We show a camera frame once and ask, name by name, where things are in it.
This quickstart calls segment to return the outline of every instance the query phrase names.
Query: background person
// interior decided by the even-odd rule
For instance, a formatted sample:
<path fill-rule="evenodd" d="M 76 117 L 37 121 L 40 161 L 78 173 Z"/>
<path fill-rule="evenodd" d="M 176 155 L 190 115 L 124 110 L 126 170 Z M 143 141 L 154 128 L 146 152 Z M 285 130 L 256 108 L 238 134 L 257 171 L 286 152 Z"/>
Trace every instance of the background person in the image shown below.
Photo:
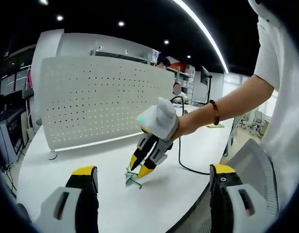
<path fill-rule="evenodd" d="M 179 83 L 174 83 L 173 85 L 173 94 L 174 97 L 175 96 L 181 96 L 184 99 L 184 103 L 188 103 L 189 98 L 187 97 L 187 95 L 182 92 L 182 87 Z M 182 103 L 182 99 L 181 98 L 176 98 L 173 100 L 173 103 Z"/>
<path fill-rule="evenodd" d="M 166 57 L 161 57 L 158 58 L 157 64 L 155 64 L 155 67 L 161 68 L 161 69 L 166 69 L 171 65 L 171 62 L 169 59 Z"/>

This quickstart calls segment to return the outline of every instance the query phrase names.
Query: sleeve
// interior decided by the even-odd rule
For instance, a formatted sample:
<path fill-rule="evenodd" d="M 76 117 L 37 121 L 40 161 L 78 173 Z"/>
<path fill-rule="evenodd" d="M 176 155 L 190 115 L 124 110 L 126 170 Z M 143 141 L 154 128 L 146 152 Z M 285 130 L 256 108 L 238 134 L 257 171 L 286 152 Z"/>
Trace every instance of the sleeve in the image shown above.
<path fill-rule="evenodd" d="M 181 93 L 180 93 L 180 96 L 182 96 L 183 99 L 188 99 L 187 95 L 186 95 L 184 92 L 181 92 Z"/>
<path fill-rule="evenodd" d="M 264 79 L 276 90 L 279 90 L 280 76 L 278 59 L 268 27 L 270 27 L 270 25 L 259 17 L 257 28 L 261 47 L 258 53 L 254 74 Z"/>

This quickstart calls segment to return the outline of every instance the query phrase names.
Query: white pegboard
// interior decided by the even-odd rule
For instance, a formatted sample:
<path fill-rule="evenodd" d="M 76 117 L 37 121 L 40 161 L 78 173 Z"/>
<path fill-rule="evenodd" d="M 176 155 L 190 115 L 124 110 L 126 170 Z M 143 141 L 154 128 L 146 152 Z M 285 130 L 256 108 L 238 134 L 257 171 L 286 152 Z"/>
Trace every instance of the white pegboard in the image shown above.
<path fill-rule="evenodd" d="M 40 71 L 41 115 L 50 149 L 140 132 L 135 118 L 171 98 L 174 75 L 110 57 L 51 57 Z"/>

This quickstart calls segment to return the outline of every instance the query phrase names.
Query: white wall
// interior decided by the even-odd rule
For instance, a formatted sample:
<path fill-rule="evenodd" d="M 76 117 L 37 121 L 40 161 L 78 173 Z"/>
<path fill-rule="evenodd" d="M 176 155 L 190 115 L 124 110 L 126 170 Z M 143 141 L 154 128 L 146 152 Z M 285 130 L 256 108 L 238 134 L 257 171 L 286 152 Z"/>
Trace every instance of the white wall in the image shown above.
<path fill-rule="evenodd" d="M 210 75 L 212 75 L 210 99 L 218 100 L 222 97 L 224 74 L 210 72 Z M 196 71 L 193 85 L 193 100 L 206 102 L 208 88 L 200 82 L 200 79 L 201 71 Z"/>
<path fill-rule="evenodd" d="M 222 96 L 228 95 L 233 90 L 237 89 L 238 87 L 242 86 L 242 84 L 248 80 L 248 76 L 229 73 L 224 74 L 224 84 L 223 84 L 223 94 Z"/>
<path fill-rule="evenodd" d="M 207 94 L 207 86 L 200 82 L 201 71 L 196 71 L 193 83 L 193 100 L 203 102 Z"/>
<path fill-rule="evenodd" d="M 99 34 L 65 33 L 62 35 L 58 46 L 57 56 L 85 56 L 90 51 L 102 46 L 103 51 L 124 54 L 128 50 L 129 55 L 147 58 L 152 54 L 150 47 L 138 43 Z"/>
<path fill-rule="evenodd" d="M 35 130 L 39 128 L 36 125 L 36 120 L 40 118 L 40 103 L 38 99 L 38 91 L 41 62 L 44 58 L 56 56 L 57 48 L 63 33 L 64 29 L 43 32 L 41 33 L 36 45 L 31 68 L 34 97 L 30 99 L 31 116 L 33 127 Z"/>
<path fill-rule="evenodd" d="M 224 74 L 210 72 L 210 75 L 212 75 L 210 99 L 218 100 L 222 97 Z"/>

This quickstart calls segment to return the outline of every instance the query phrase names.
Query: ceiling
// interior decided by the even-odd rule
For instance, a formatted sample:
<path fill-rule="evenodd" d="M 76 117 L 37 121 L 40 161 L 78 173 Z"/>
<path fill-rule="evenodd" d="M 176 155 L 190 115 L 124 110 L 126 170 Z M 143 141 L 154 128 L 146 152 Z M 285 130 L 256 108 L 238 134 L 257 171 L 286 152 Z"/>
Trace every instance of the ceiling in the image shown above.
<path fill-rule="evenodd" d="M 230 72 L 251 75 L 259 49 L 257 15 L 246 0 L 184 0 L 208 28 Z M 43 31 L 97 33 L 131 40 L 197 69 L 223 72 L 211 44 L 195 22 L 172 0 L 38 0 L 7 2 L 0 25 L 0 54 L 35 44 Z M 57 15 L 64 20 L 58 22 Z M 125 26 L 119 27 L 118 21 Z"/>

